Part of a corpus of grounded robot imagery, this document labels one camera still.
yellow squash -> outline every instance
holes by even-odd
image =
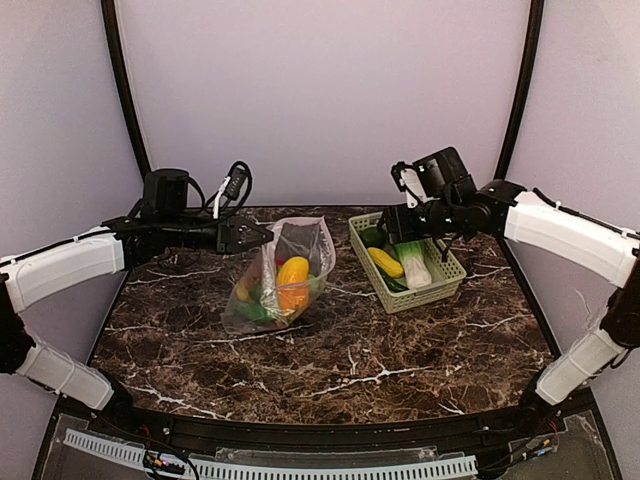
[[[290,315],[309,304],[309,286],[304,283],[309,277],[309,260],[304,257],[291,257],[282,266],[276,279],[280,309],[284,315]]]
[[[404,275],[402,264],[391,258],[384,250],[369,247],[367,248],[367,252],[371,255],[373,263],[383,269],[391,278],[400,278]]]

clear plastic bag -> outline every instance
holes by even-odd
[[[336,251],[324,218],[284,218],[271,230],[273,241],[261,247],[229,298],[222,315],[227,333],[289,327],[324,291],[327,275],[336,264]],[[287,267],[283,273],[288,273],[298,265],[303,275],[308,266],[306,278],[289,284],[281,278],[278,285],[280,268]]]

marble tabletop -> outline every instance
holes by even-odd
[[[168,251],[135,269],[92,366],[139,407],[284,424],[366,424],[514,405],[551,354],[491,237],[454,244],[455,296],[385,313],[349,244],[374,207],[251,208],[248,218],[324,216],[337,252],[326,291],[287,330],[232,337],[220,315],[254,252]]]

bok choy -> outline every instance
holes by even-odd
[[[407,281],[407,287],[426,287],[432,282],[431,274],[424,264],[424,244],[420,240],[394,245],[394,251],[402,267]]]

green basket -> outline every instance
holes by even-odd
[[[371,213],[369,215],[350,218],[349,233],[351,245],[360,263],[364,267],[369,281],[378,294],[378,298],[380,302],[382,302],[385,311],[387,313],[396,313],[454,295],[458,286],[462,283],[462,280],[467,276],[467,272],[451,252],[448,253],[447,261],[443,262],[442,254],[432,239],[425,240],[424,245],[425,265],[431,273],[433,283],[424,288],[407,290],[406,292],[400,293],[389,290],[358,234],[365,228],[377,225],[381,216],[382,213]],[[438,242],[442,248],[445,247],[444,242],[441,240],[438,240]]]

